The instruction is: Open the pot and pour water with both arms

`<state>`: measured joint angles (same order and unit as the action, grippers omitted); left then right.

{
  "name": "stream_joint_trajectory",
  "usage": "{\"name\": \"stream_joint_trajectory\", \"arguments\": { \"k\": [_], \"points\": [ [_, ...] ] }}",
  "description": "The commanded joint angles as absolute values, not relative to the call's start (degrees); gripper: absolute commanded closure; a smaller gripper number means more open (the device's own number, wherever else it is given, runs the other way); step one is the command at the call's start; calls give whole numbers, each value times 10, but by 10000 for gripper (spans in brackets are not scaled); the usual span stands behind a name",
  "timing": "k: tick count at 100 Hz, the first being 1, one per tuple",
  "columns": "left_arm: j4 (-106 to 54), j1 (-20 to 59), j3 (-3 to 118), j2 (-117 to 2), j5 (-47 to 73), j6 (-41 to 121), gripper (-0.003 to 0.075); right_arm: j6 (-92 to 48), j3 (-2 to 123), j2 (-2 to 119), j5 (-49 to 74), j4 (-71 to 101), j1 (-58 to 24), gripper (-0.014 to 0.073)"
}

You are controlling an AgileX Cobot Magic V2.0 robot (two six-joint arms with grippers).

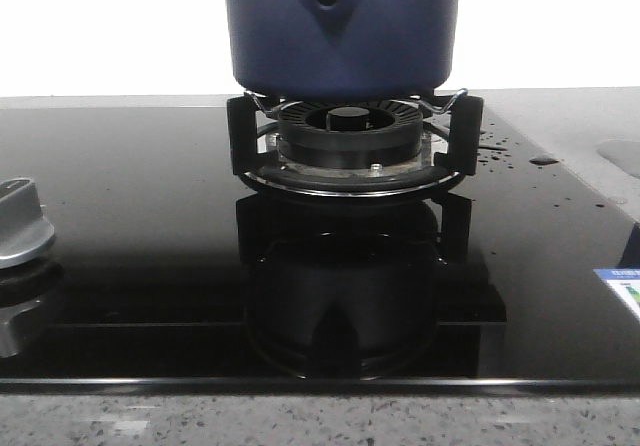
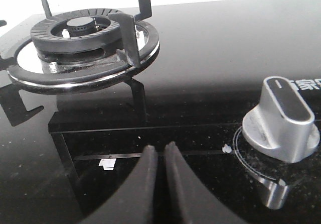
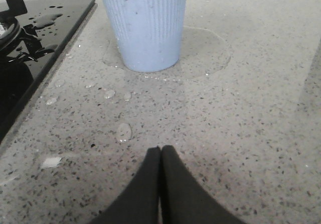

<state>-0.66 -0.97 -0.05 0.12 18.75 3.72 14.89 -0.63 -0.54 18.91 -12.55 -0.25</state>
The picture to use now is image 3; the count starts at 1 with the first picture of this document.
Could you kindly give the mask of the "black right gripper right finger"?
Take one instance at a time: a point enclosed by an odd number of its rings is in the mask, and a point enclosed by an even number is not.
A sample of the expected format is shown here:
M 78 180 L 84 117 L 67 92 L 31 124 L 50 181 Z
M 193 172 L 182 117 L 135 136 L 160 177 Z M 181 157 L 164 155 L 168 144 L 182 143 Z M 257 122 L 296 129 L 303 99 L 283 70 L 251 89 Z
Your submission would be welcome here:
M 244 223 L 201 187 L 173 146 L 162 148 L 161 164 L 163 223 Z

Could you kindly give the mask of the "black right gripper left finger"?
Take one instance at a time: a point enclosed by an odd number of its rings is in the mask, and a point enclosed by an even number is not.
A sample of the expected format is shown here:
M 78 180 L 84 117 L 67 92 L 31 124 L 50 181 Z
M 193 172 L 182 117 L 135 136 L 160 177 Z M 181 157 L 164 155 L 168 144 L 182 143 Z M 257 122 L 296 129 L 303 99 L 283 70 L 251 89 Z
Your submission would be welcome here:
M 160 162 L 160 148 L 149 148 L 131 182 L 91 223 L 157 223 Z

